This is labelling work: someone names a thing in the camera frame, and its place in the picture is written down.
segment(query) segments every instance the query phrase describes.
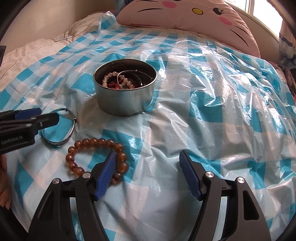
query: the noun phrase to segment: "blue gripper pad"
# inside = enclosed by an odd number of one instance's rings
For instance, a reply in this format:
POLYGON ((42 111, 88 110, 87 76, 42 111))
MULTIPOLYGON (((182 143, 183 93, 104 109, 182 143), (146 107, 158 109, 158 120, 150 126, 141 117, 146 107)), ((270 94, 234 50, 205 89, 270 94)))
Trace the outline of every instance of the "blue gripper pad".
POLYGON ((107 188, 113 176, 116 166, 116 152, 113 151, 105 161, 105 166, 96 181, 95 200, 98 201, 106 194, 107 188))
POLYGON ((191 194, 199 199, 202 194, 200 190, 200 180, 198 179, 190 161, 190 157, 181 151, 179 155, 180 166, 188 183, 191 194))
POLYGON ((16 120, 25 120, 33 116, 41 115, 42 110, 40 108, 34 108, 29 110, 22 110, 15 115, 16 120))

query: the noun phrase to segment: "pink pillow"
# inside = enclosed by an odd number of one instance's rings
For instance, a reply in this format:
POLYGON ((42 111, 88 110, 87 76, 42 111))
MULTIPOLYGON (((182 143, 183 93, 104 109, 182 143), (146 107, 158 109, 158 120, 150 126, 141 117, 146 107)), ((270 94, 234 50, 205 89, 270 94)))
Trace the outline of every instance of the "pink pillow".
POLYGON ((222 0, 134 0, 119 12, 117 21, 123 25, 160 26, 204 34, 260 57, 246 23, 222 0))

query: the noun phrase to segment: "blue and white checkered tablecloth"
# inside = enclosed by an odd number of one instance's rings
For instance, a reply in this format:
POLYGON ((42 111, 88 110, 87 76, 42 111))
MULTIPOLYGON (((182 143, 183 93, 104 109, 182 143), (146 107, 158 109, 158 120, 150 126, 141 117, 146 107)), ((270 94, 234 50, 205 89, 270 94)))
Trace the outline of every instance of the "blue and white checkered tablecloth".
MULTIPOLYGON (((179 166, 182 149, 206 170, 247 180, 272 240, 295 213, 296 107, 288 87, 262 59, 193 36, 128 29, 106 13, 98 31, 36 62, 0 93, 0 110, 40 107, 48 113, 65 106, 78 119, 67 145, 51 148, 38 135, 35 145, 8 154, 13 211, 26 229, 51 180, 74 178, 65 164, 68 147, 91 137, 121 142, 128 154, 124 181, 96 203, 110 240, 189 237, 201 205, 179 166), (128 118, 100 110, 92 79, 100 65, 123 58, 158 71, 152 105, 128 118)), ((48 134, 62 140, 70 126, 61 116, 48 134)), ((78 154, 76 162, 90 171, 105 157, 95 151, 78 154)), ((71 202, 76 235, 83 240, 71 202)), ((225 208, 223 198, 215 240, 225 208)))

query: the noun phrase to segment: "yellow nose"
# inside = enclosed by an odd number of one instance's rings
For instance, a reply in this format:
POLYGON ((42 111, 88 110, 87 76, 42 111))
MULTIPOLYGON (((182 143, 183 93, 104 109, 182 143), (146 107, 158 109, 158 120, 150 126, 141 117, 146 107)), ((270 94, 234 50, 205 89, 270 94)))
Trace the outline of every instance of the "yellow nose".
POLYGON ((199 9, 199 8, 193 8, 192 9, 192 11, 195 13, 195 14, 197 14, 197 15, 202 15, 203 14, 203 11, 201 10, 201 9, 199 9))

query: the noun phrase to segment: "brown bead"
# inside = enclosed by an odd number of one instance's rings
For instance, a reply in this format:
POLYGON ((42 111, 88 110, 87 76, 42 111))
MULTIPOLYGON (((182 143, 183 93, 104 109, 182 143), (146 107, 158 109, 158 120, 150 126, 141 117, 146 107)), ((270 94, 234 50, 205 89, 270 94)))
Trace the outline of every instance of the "brown bead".
POLYGON ((117 170, 120 172, 123 172, 123 173, 127 172, 128 168, 129 168, 129 166, 125 161, 120 162, 117 166, 117 170))
POLYGON ((114 145, 115 145, 115 141, 114 141, 114 140, 109 139, 109 140, 106 141, 106 146, 107 146, 108 148, 113 148, 114 145))
POLYGON ((113 177, 111 178, 110 184, 117 185, 118 183, 120 183, 120 182, 116 181, 113 177))
POLYGON ((105 138, 100 138, 98 139, 98 147, 106 147, 106 139, 105 138))
POLYGON ((74 172, 76 167, 77 167, 77 164, 75 162, 69 163, 69 168, 70 168, 71 172, 74 172))
POLYGON ((68 153, 74 156, 77 153, 77 150, 74 146, 70 146, 68 149, 68 153))
POLYGON ((76 150, 81 150, 81 141, 75 141, 74 146, 76 150))
POLYGON ((124 145, 122 145, 121 143, 117 142, 114 144, 113 150, 118 152, 123 151, 124 145))
POLYGON ((119 172, 119 171, 114 172, 114 173, 113 173, 113 178, 114 178, 116 181, 120 182, 120 181, 122 180, 122 173, 119 172))
POLYGON ((90 146, 91 147, 97 147, 97 145, 98 145, 98 139, 97 138, 91 138, 90 141, 89 141, 89 143, 90 143, 90 146))
POLYGON ((116 156, 117 161, 126 161, 127 159, 128 159, 128 156, 124 152, 121 151, 117 153, 117 156, 116 156))
POLYGON ((77 167, 75 168, 74 172, 80 177, 83 173, 85 173, 85 170, 82 167, 77 167))
POLYGON ((66 155, 66 162, 67 163, 70 163, 70 162, 73 162, 73 161, 75 161, 73 155, 71 155, 71 154, 66 155))
POLYGON ((90 145, 90 140, 89 139, 85 138, 85 139, 82 140, 82 146, 84 148, 89 147, 89 145, 90 145))

